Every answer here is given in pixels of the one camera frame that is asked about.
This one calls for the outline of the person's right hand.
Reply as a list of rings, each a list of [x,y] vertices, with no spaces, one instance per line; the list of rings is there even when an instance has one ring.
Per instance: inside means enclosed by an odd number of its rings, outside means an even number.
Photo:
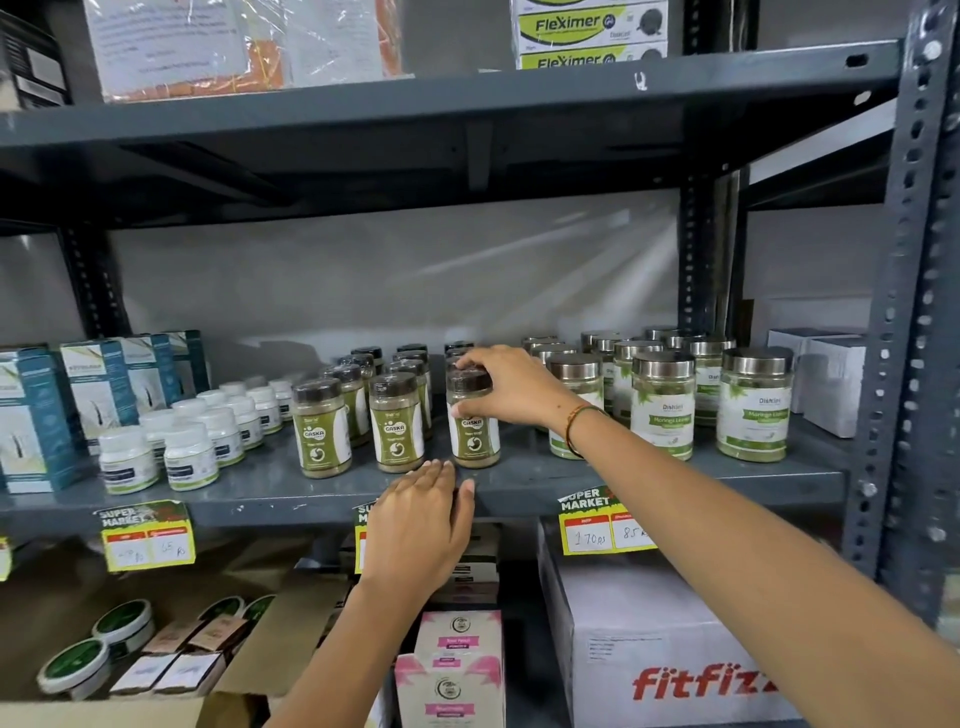
[[[492,399],[499,421],[566,434],[574,419],[590,409],[521,347],[474,347],[458,360],[457,368],[470,365],[490,375],[492,392],[477,399]]]

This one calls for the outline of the person's left hand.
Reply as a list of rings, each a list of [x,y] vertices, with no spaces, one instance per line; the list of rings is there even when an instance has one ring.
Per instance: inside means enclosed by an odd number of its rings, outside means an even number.
[[[454,504],[460,484],[453,462],[442,460],[438,502],[419,501],[419,474],[431,461],[397,479],[407,480],[402,517],[380,521],[378,498],[368,518],[359,587],[365,595],[402,609],[418,610],[426,604],[450,579],[472,537],[454,534]]]

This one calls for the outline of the green powder jar brown lid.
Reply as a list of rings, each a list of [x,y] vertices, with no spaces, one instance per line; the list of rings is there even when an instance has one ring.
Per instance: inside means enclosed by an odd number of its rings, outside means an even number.
[[[452,367],[447,371],[446,402],[452,455],[464,468],[478,470],[498,464],[499,423],[496,418],[457,416],[453,407],[466,400],[486,397],[493,390],[493,380],[482,367]]]

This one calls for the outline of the person's left forearm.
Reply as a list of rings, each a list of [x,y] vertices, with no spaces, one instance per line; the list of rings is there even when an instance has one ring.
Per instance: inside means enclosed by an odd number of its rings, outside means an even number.
[[[369,567],[264,728],[364,728],[402,641],[445,575]]]

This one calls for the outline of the person's right forearm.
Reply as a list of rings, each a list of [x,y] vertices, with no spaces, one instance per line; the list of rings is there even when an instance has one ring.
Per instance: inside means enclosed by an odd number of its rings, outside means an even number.
[[[880,585],[593,408],[567,436],[811,728],[960,728],[960,654]]]

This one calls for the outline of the rows of brown-capped powder bottles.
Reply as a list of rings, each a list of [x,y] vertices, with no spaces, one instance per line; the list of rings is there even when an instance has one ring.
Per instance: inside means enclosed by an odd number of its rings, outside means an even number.
[[[369,441],[378,469],[400,474],[426,461],[433,423],[426,361],[400,359],[385,372],[347,360],[292,389],[297,459],[302,473],[320,480],[353,466],[354,448]]]

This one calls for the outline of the pink and white box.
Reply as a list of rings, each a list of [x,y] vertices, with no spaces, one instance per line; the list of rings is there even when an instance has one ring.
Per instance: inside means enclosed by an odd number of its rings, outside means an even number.
[[[502,681],[503,623],[499,609],[425,611],[414,655],[429,669],[451,667]]]
[[[404,654],[393,667],[401,728],[506,728],[502,658]]]

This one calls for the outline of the open brown cardboard box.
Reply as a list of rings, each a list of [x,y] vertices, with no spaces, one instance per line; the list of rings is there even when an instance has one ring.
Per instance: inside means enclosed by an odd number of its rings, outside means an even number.
[[[304,673],[348,591],[342,575],[295,567],[307,547],[306,538],[240,539],[195,564],[109,574],[103,556],[67,540],[19,564],[0,584],[0,728],[252,728],[259,709],[278,708]],[[268,596],[208,687],[185,685],[179,673],[169,678],[176,685],[111,697],[142,655],[134,650],[90,699],[42,695],[42,668],[122,603],[149,601],[162,632],[197,623],[224,598]]]

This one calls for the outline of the group of steel-lid glass jars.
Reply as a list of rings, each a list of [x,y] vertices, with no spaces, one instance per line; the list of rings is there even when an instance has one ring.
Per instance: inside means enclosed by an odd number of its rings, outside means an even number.
[[[570,391],[678,460],[690,460],[699,429],[734,459],[786,457],[797,363],[789,348],[682,329],[645,335],[587,331],[580,351],[551,339],[524,347]]]

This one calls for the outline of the group of small white bottles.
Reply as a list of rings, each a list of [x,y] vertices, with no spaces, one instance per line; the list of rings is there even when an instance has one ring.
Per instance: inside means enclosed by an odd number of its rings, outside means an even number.
[[[138,424],[103,431],[97,462],[105,491],[142,492],[166,480],[178,493],[200,490],[245,460],[290,420],[286,379],[223,383],[147,412]]]

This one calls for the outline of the small brown and white box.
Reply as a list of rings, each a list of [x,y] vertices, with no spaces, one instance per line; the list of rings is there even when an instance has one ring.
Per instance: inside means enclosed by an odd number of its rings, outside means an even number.
[[[189,641],[204,627],[203,620],[172,621],[144,644],[142,653],[150,655],[168,655],[186,650]]]
[[[148,698],[163,675],[169,671],[180,656],[180,653],[140,656],[111,686],[107,698]]]
[[[233,653],[249,635],[252,625],[241,616],[220,614],[188,639],[186,649],[205,653]]]
[[[227,667],[223,652],[192,652],[178,655],[152,688],[159,698],[204,698]]]

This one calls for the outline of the white carton with red print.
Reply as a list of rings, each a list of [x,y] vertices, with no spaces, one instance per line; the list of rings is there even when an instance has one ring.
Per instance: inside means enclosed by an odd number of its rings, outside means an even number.
[[[798,710],[663,557],[566,556],[537,527],[537,569],[572,728],[780,726]]]

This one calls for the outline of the teal and white carton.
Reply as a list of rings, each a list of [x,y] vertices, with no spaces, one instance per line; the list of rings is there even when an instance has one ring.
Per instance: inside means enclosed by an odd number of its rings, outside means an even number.
[[[99,455],[102,434],[138,424],[123,347],[118,338],[104,338],[61,344],[58,352],[88,451]]]
[[[39,495],[71,486],[82,461],[75,431],[51,351],[0,347],[0,481],[6,491]]]
[[[170,408],[184,398],[168,334],[118,337],[117,341],[139,415]]]
[[[181,397],[192,399],[211,389],[210,366],[198,329],[171,330],[169,337]]]

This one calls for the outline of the grey metal shelving rack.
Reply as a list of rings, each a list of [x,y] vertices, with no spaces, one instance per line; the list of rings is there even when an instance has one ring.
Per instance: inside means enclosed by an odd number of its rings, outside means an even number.
[[[708,54],[760,0],[684,0],[687,50],[197,101],[0,112],[0,237],[56,235],[87,334],[130,322],[108,233],[677,188],[678,321],[733,331],[747,166],[895,100],[889,221],[858,431],[844,451],[846,562],[935,624],[960,450],[960,0],[913,0],[902,40]]]

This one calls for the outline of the plain white box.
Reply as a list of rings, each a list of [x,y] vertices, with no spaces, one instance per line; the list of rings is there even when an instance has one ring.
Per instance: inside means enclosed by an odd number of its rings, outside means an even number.
[[[841,439],[856,436],[866,350],[863,334],[808,340],[801,359],[806,421]]]
[[[810,341],[815,338],[837,338],[860,335],[859,330],[849,328],[819,328],[799,326],[792,328],[771,328],[767,333],[767,346],[791,350],[794,360],[794,379],[790,411],[802,415],[805,411],[813,364],[809,354]]]

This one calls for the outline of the green and white box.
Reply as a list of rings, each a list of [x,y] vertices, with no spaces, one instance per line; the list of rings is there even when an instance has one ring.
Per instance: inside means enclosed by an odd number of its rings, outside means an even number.
[[[661,59],[668,55],[666,40],[581,48],[552,48],[519,54],[518,70],[552,67],[582,67],[613,63],[630,63],[643,59]]]
[[[657,1],[658,0],[510,0],[510,7],[514,15],[523,16],[552,12],[592,10]]]
[[[552,48],[581,48],[668,41],[669,0],[515,15],[515,48],[531,53]]]

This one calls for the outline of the plastic-wrapped package with paper sheet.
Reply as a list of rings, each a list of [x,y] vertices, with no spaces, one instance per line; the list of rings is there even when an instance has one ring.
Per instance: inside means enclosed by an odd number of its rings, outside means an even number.
[[[107,103],[402,78],[399,0],[82,0]]]

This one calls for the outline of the dark box with grey label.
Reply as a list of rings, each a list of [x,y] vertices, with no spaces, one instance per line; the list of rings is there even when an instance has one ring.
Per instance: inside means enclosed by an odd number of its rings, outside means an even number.
[[[0,113],[71,104],[61,49],[45,21],[0,2]]]

